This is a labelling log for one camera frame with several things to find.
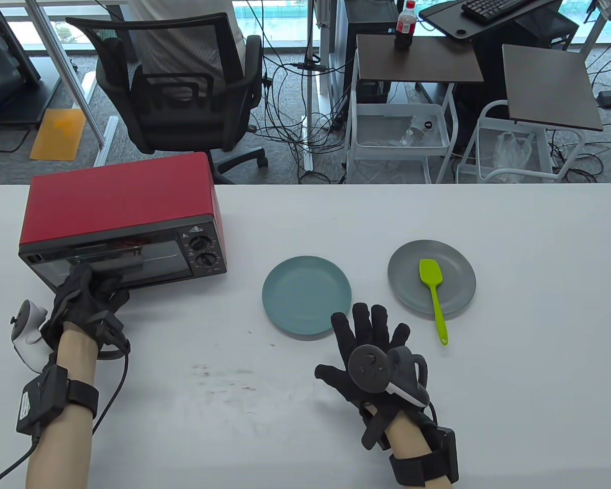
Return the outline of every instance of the brown tabletop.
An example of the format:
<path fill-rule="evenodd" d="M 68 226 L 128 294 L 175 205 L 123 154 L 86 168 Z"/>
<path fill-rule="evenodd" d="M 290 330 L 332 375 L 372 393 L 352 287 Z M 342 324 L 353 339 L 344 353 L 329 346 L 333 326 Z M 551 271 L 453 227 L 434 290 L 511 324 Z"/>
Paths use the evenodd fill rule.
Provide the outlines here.
<path fill-rule="evenodd" d="M 357 35 L 359 77 L 386 82 L 483 82 L 470 42 L 415 37 L 408 51 L 394 49 L 394 36 Z"/>
<path fill-rule="evenodd" d="M 510 119 L 603 130 L 580 53 L 503 45 Z"/>

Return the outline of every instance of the plate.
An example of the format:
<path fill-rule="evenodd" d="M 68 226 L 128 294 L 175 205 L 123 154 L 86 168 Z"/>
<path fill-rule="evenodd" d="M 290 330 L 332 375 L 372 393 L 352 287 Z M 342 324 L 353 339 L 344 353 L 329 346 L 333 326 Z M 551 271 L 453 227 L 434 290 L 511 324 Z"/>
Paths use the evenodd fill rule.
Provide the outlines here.
<path fill-rule="evenodd" d="M 295 256 L 273 268 L 263 284 L 263 306 L 270 321 L 294 335 L 332 329 L 334 312 L 347 314 L 350 284 L 344 272 L 319 256 Z"/>
<path fill-rule="evenodd" d="M 441 268 L 443 283 L 437 294 L 444 314 L 452 314 L 465 307 L 475 294 L 476 278 L 473 267 L 464 255 L 439 241 L 421 239 L 398 248 L 389 260 L 389 284 L 406 306 L 434 316 L 430 289 L 421 281 L 419 262 L 436 259 Z"/>

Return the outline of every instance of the spatula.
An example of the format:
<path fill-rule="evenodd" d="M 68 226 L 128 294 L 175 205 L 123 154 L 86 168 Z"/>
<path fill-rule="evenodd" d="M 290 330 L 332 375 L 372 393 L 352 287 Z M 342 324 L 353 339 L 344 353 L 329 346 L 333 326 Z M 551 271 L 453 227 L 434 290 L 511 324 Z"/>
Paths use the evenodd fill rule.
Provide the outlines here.
<path fill-rule="evenodd" d="M 436 288 L 443 282 L 441 268 L 439 268 L 439 264 L 434 259 L 422 259 L 419 262 L 419 275 L 421 281 L 430 287 L 434 306 L 434 319 L 436 319 L 436 330 L 439 332 L 441 344 L 446 346 L 448 345 L 448 331 L 446 330 L 446 321 L 443 319 L 441 304 L 439 304 L 439 297 L 436 295 Z"/>

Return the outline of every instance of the white table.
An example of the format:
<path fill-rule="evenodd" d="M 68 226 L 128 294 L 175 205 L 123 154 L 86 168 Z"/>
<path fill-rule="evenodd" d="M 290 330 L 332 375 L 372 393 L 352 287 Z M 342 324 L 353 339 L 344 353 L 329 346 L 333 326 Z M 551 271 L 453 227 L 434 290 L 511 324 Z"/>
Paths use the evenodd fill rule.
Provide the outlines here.
<path fill-rule="evenodd" d="M 457 433 L 456 487 L 611 487 L 611 185 L 217 192 L 229 272 L 134 291 L 119 313 L 131 367 L 94 438 L 91 487 L 396 487 L 387 454 L 362 448 L 352 406 L 313 376 L 317 363 L 341 365 L 335 339 L 293 340 L 263 312 L 267 273 L 299 254 L 331 259 L 354 301 L 410 324 L 439 419 Z M 0 470 L 29 446 L 14 428 L 32 374 L 9 319 L 24 298 L 52 303 L 17 258 L 26 196 L 0 186 Z M 446 349 L 387 285 L 391 253 L 417 238 L 455 246 L 476 271 Z M 102 407 L 121 369 L 98 366 Z M 23 478 L 21 468 L 0 489 Z"/>
<path fill-rule="evenodd" d="M 106 0 L 105 5 L 119 5 L 125 3 L 126 0 Z M 110 116 L 105 130 L 102 132 L 98 122 L 95 119 L 89 102 L 95 88 L 95 73 L 91 72 L 86 75 L 84 82 L 80 82 L 75 70 L 70 64 L 70 59 L 63 49 L 63 45 L 57 37 L 50 19 L 47 17 L 43 7 L 58 7 L 58 6 L 78 6 L 78 5 L 96 5 L 89 0 L 0 0 L 0 8 L 5 7 L 25 7 L 29 19 L 34 24 L 36 33 L 41 38 L 43 46 L 47 51 L 47 55 L 54 63 L 59 72 L 59 76 L 63 81 L 66 89 L 70 92 L 75 105 L 84 113 L 86 121 L 91 127 L 91 131 L 95 135 L 100 150 L 95 158 L 93 166 L 103 166 L 106 163 L 108 150 L 112 144 L 115 130 L 118 126 L 118 116 Z"/>

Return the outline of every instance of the table surface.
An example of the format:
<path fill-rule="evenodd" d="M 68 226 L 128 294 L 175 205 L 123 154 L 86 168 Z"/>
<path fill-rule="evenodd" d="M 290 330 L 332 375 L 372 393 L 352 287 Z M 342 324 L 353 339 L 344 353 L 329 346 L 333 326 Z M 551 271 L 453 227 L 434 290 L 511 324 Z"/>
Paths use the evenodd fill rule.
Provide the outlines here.
<path fill-rule="evenodd" d="M 394 49 L 394 37 L 358 34 L 359 77 L 389 82 L 482 82 L 469 42 L 446 37 L 415 37 L 408 51 Z"/>
<path fill-rule="evenodd" d="M 481 24 L 464 14 L 464 11 L 461 9 L 463 2 L 464 0 L 451 0 L 450 2 L 437 3 L 432 7 L 421 10 L 419 15 L 445 35 L 467 41 L 475 39 L 495 28 L 500 28 L 505 23 L 515 20 L 532 10 L 545 7 L 545 5 L 554 2 L 554 0 L 530 0 L 522 5 L 520 9 L 503 15 L 503 17 L 487 25 Z"/>
<path fill-rule="evenodd" d="M 22 300 L 52 294 L 17 258 L 26 186 L 0 186 L 0 470 L 33 377 L 11 347 Z M 333 336 L 303 342 L 268 323 L 261 287 L 280 261 L 319 255 L 354 301 L 410 324 L 439 419 L 457 433 L 459 489 L 611 487 L 611 184 L 220 186 L 229 272 L 140 289 L 119 312 L 131 340 L 124 389 L 96 433 L 90 487 L 398 487 L 367 452 L 351 405 L 315 380 L 341 366 Z M 387 263 L 403 243 L 447 242 L 478 289 L 448 319 L 402 306 Z M 122 361 L 101 362 L 100 409 Z M 25 468 L 0 483 L 22 489 Z"/>
<path fill-rule="evenodd" d="M 602 131 L 584 56 L 503 44 L 510 119 Z"/>

